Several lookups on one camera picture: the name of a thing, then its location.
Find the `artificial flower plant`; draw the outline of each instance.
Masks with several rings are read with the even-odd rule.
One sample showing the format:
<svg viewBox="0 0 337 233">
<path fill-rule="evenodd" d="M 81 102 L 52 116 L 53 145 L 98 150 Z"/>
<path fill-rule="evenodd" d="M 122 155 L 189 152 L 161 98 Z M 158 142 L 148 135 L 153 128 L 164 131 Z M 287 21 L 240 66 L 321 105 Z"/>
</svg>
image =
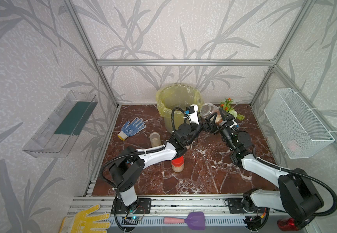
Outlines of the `artificial flower plant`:
<svg viewBox="0 0 337 233">
<path fill-rule="evenodd" d="M 235 118 L 239 120 L 245 119 L 244 115 L 237 114 L 235 109 L 231 106 L 232 103 L 233 103 L 233 100 L 231 98 L 228 98 L 228 99 L 225 99 L 225 101 L 220 102 L 220 106 L 223 108 L 223 110 L 225 110 L 229 114 L 232 114 Z"/>
</svg>

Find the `white wire mesh basket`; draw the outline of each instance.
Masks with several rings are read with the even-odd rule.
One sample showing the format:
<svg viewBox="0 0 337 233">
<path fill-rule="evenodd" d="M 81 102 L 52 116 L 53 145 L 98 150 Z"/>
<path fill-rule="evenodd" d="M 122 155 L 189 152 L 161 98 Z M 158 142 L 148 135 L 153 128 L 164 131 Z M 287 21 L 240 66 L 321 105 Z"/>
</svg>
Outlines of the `white wire mesh basket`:
<svg viewBox="0 0 337 233">
<path fill-rule="evenodd" d="M 264 109 L 289 158 L 308 158 L 334 142 L 331 133 L 293 89 L 276 89 Z"/>
</svg>

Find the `glass jar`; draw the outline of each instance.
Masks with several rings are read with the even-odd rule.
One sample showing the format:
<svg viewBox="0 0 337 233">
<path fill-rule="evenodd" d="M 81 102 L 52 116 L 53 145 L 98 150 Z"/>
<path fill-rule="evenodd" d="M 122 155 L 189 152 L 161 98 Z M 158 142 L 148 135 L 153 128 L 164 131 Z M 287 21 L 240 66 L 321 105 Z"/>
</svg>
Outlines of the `glass jar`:
<svg viewBox="0 0 337 233">
<path fill-rule="evenodd" d="M 201 107 L 201 110 L 199 111 L 199 114 L 202 118 L 207 118 L 208 116 L 217 113 L 217 117 L 215 119 L 215 123 L 221 124 L 222 123 L 222 116 L 220 115 L 219 108 L 212 103 L 204 103 Z"/>
</svg>

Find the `yellow plastic bucket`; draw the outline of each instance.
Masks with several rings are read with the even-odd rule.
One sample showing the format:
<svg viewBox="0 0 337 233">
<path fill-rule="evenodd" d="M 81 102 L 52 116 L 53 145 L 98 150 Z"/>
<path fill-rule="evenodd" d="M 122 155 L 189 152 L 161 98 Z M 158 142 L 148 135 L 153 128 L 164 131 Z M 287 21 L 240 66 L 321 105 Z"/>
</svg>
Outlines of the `yellow plastic bucket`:
<svg viewBox="0 0 337 233">
<path fill-rule="evenodd" d="M 198 109 L 201 109 L 203 105 L 201 93 L 185 84 L 164 87 L 157 91 L 155 99 L 157 100 L 157 109 L 165 121 L 168 132 L 172 132 L 171 111 L 173 108 L 180 107 L 185 111 L 185 108 L 191 104 L 198 105 Z M 175 111 L 174 123 L 176 129 L 184 123 L 183 117 L 184 115 L 181 111 Z"/>
</svg>

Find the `blue dotted work glove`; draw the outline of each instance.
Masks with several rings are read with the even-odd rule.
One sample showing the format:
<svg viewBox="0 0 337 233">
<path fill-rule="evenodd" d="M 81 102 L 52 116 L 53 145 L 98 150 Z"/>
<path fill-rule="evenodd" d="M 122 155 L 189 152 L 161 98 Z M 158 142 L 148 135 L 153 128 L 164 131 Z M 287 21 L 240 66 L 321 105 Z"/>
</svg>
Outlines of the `blue dotted work glove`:
<svg viewBox="0 0 337 233">
<path fill-rule="evenodd" d="M 134 136 L 146 127 L 147 125 L 145 124 L 145 121 L 136 117 L 131 124 L 129 120 L 124 123 L 121 132 L 118 133 L 118 137 L 124 141 L 127 137 Z"/>
</svg>

